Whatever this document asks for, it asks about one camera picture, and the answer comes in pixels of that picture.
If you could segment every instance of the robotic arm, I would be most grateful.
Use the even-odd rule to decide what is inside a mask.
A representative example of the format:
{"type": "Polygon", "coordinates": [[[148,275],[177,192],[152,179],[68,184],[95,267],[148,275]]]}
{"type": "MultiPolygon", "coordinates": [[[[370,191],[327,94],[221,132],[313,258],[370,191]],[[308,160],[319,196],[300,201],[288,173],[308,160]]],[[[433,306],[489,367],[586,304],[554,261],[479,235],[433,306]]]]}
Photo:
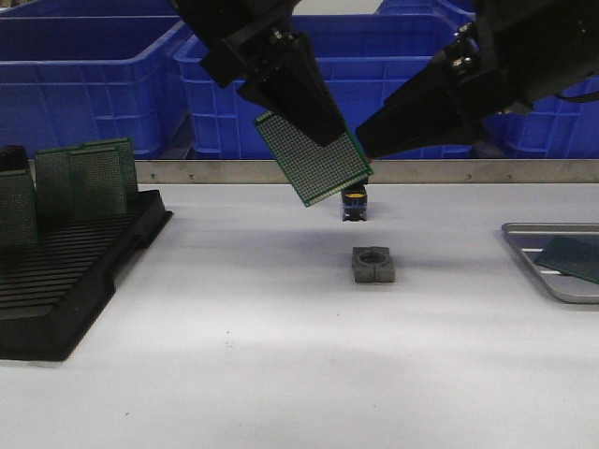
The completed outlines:
{"type": "MultiPolygon", "coordinates": [[[[344,131],[343,116],[309,38],[291,25],[299,1],[171,3],[209,48],[202,65],[220,86],[243,78],[243,98],[325,146],[344,131]]],[[[368,155],[475,143],[486,136],[485,117],[530,112],[533,102],[599,70],[597,0],[475,0],[475,10],[477,21],[358,128],[368,155]]]]}

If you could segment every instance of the white workbench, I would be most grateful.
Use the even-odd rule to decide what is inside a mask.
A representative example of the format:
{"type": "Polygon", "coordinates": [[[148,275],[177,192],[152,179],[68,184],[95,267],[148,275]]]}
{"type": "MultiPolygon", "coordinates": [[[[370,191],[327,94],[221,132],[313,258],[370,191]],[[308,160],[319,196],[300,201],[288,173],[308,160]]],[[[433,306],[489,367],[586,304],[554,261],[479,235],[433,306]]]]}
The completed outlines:
{"type": "Polygon", "coordinates": [[[599,308],[544,293],[507,222],[595,222],[597,185],[164,186],[175,212],[62,364],[0,362],[2,448],[599,447],[599,308]],[[356,285],[355,246],[392,285],[356,285]]]}

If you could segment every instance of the silver metal tray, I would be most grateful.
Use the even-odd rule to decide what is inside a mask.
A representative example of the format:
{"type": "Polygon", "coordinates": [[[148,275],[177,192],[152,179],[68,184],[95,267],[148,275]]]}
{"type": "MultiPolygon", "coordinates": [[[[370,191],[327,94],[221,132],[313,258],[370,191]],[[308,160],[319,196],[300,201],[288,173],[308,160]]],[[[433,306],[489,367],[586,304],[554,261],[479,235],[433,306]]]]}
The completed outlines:
{"type": "Polygon", "coordinates": [[[555,236],[570,236],[584,241],[599,237],[599,224],[504,224],[507,242],[522,257],[532,273],[557,299],[573,304],[599,304],[599,284],[564,276],[558,271],[539,267],[536,256],[555,236]]]}

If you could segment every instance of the metal tray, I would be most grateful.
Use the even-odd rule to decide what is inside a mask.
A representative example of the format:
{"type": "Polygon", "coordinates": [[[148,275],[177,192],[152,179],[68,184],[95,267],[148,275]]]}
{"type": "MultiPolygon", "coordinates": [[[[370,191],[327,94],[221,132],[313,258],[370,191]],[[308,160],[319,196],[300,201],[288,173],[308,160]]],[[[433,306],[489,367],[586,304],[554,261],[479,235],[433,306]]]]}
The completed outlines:
{"type": "Polygon", "coordinates": [[[535,257],[555,236],[576,237],[581,241],[594,239],[596,243],[599,224],[510,223],[504,224],[502,230],[507,242],[553,296],[572,304],[599,304],[599,284],[565,276],[534,263],[535,257]]]}

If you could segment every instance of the slotted black tray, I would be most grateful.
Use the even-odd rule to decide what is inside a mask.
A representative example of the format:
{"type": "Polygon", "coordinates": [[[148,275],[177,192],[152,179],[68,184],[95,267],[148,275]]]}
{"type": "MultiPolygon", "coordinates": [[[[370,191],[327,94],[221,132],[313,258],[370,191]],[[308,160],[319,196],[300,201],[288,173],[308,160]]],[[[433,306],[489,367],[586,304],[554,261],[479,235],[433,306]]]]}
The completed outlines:
{"type": "Polygon", "coordinates": [[[0,253],[0,358],[65,360],[114,295],[114,277],[172,216],[158,191],[124,215],[50,224],[36,247],[0,253]]]}

